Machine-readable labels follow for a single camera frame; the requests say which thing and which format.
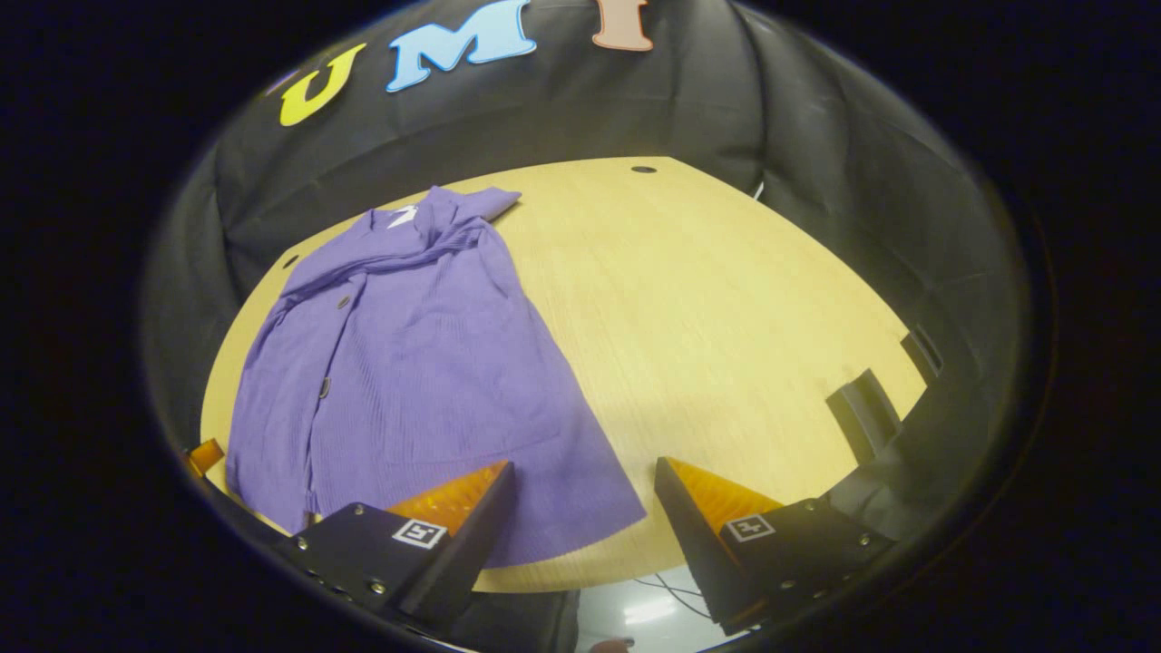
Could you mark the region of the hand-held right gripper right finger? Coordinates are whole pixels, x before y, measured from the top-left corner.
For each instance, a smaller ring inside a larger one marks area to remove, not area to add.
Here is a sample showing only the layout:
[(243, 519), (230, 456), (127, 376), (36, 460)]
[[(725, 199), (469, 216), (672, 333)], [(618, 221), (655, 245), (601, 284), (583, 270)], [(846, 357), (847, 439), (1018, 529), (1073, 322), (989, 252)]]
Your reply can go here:
[(655, 495), (726, 636), (800, 619), (896, 544), (825, 498), (783, 504), (675, 455), (657, 459)]

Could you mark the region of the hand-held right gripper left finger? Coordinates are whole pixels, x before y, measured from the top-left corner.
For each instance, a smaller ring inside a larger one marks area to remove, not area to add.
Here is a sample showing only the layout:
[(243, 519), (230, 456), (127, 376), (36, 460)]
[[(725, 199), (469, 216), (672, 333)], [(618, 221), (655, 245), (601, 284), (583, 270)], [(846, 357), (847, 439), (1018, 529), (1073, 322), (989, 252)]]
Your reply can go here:
[(290, 562), (323, 590), (388, 620), (444, 631), (517, 503), (513, 462), (493, 462), (385, 510), (353, 502), (290, 539)]

